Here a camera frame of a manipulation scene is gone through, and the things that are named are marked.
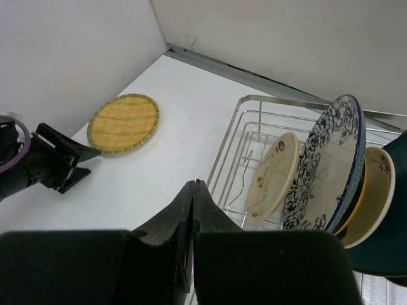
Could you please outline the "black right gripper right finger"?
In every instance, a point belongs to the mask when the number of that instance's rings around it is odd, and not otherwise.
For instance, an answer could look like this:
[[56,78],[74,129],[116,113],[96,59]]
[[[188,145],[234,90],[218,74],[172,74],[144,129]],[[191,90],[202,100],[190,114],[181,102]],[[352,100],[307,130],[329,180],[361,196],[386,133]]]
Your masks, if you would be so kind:
[[350,261],[324,231],[244,231],[193,194],[194,285],[199,304],[360,304]]

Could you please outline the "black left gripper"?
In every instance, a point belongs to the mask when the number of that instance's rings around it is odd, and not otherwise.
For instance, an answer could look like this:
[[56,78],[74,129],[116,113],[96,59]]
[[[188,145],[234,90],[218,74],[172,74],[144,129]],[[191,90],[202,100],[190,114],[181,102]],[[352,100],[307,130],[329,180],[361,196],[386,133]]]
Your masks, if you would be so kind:
[[36,133],[40,138],[32,137],[28,153],[19,162],[25,174],[21,190],[41,183],[65,194],[91,174],[87,168],[73,171],[72,166],[101,155],[98,149],[80,144],[46,123],[40,123]]

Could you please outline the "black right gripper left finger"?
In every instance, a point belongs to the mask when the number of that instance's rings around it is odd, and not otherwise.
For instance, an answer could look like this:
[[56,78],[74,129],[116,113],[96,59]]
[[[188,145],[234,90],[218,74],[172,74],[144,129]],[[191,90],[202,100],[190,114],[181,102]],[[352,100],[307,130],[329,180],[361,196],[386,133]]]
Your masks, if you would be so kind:
[[2,304],[183,304],[191,289],[187,182],[133,231],[11,231],[1,235]]

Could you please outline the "yellow woven round plate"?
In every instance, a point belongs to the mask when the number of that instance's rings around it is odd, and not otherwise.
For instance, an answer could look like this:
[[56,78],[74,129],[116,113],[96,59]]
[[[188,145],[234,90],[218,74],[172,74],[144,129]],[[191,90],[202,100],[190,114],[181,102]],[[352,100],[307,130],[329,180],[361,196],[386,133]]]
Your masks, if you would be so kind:
[[104,154],[120,154],[145,143],[160,120],[158,104],[140,93],[120,95],[100,106],[88,122],[89,144]]

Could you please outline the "cream plate with red marks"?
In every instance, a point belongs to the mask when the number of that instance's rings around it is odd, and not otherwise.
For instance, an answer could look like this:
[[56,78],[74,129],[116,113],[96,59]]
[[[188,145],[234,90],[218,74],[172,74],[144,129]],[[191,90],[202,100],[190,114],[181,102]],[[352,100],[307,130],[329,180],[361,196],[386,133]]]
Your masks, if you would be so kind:
[[269,148],[249,188],[248,218],[259,223],[269,217],[286,198],[298,167],[300,144],[292,132],[281,135]]

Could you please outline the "blue white floral plate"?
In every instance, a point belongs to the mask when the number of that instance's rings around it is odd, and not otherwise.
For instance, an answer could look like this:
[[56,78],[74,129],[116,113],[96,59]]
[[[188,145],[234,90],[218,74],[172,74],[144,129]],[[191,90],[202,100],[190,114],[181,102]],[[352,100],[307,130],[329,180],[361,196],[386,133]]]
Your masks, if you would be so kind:
[[282,228],[333,232],[362,177],[366,122],[358,100],[342,95],[318,118],[300,152]]

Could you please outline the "gold brown patterned plate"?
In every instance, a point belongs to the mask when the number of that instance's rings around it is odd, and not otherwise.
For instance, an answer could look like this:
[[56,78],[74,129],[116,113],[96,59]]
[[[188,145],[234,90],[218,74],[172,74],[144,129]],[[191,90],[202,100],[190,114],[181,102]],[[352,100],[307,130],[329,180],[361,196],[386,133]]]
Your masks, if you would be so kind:
[[345,211],[341,220],[339,221],[339,223],[336,225],[336,227],[333,230],[333,234],[335,236],[344,235],[345,234],[344,231],[346,230],[348,224],[356,215],[356,212],[358,211],[358,209],[362,203],[362,200],[364,198],[365,192],[366,192],[367,173],[368,173],[368,169],[367,169],[367,165],[366,165],[366,160],[364,160],[364,166],[362,169],[362,176],[359,181],[359,185],[356,189],[354,197],[352,198],[352,201],[350,202],[347,210]]

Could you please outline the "dark teal square plate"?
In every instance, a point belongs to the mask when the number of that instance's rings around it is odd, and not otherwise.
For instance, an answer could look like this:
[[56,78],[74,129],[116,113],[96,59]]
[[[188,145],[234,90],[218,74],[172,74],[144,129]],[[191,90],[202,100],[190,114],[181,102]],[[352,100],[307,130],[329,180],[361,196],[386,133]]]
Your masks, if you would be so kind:
[[354,271],[406,278],[406,132],[383,149],[393,160],[396,183],[392,203],[375,232],[347,250]]

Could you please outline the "glossy cream plate black motif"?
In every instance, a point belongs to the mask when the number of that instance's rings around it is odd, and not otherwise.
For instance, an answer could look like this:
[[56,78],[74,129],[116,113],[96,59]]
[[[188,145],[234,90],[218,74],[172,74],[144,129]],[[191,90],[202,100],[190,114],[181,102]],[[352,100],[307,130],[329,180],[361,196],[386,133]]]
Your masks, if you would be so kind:
[[360,207],[347,224],[341,243],[346,249],[366,241],[378,229],[392,203],[396,174],[388,152],[378,147],[368,147],[365,153],[367,186]]

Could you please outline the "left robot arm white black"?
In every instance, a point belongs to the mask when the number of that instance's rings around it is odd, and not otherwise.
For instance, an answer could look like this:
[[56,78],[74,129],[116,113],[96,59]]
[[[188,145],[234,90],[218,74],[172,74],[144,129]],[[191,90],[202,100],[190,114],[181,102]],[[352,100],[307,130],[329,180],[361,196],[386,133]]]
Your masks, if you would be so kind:
[[11,116],[1,116],[1,199],[37,183],[66,193],[91,173],[79,163],[101,155],[46,123],[35,132]]

